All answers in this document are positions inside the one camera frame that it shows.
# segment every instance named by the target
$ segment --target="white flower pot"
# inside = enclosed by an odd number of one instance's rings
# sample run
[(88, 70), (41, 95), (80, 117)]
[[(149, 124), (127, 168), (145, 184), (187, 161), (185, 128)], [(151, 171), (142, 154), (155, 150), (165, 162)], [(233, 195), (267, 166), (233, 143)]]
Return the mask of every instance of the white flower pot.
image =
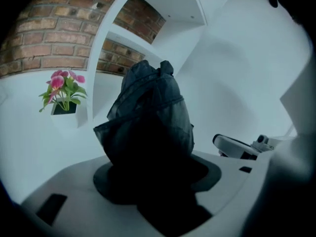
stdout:
[(53, 105), (51, 111), (51, 118), (54, 125), (61, 130), (73, 130), (77, 129), (79, 126), (78, 123), (78, 106), (73, 102), (70, 102), (70, 110), (65, 112), (57, 104)]

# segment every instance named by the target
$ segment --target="shelving unit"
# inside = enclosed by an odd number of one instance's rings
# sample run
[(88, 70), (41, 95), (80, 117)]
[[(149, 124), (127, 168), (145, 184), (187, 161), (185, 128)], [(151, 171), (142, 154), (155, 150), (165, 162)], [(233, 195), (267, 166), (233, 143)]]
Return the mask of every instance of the shelving unit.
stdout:
[[(102, 104), (95, 103), (108, 101), (104, 99), (104, 93), (102, 93), (108, 90), (105, 89), (107, 87), (102, 86), (102, 82), (95, 82), (96, 66), (105, 38), (144, 54), (145, 59), (155, 68), (159, 67), (161, 61), (168, 60), (174, 68), (174, 75), (176, 75), (195, 48), (204, 28), (209, 23), (209, 17), (205, 13), (206, 9), (209, 11), (209, 5), (205, 3), (208, 0), (145, 1), (155, 8), (166, 20), (166, 23), (152, 44), (149, 44), (134, 33), (113, 24), (114, 19), (127, 0), (115, 0), (98, 29), (95, 41), (92, 44), (87, 67), (87, 93), (89, 96), (92, 96), (87, 102), (87, 114), (88, 122), (91, 126), (96, 126), (107, 121), (107, 113), (105, 112), (108, 107), (100, 108)], [(219, 5), (215, 6), (215, 8), (223, 6), (227, 0), (216, 1)], [(113, 79), (113, 83), (117, 85), (110, 83), (112, 88), (115, 88), (116, 91), (120, 89), (121, 79), (114, 79), (112, 75), (102, 75), (101, 77)]]

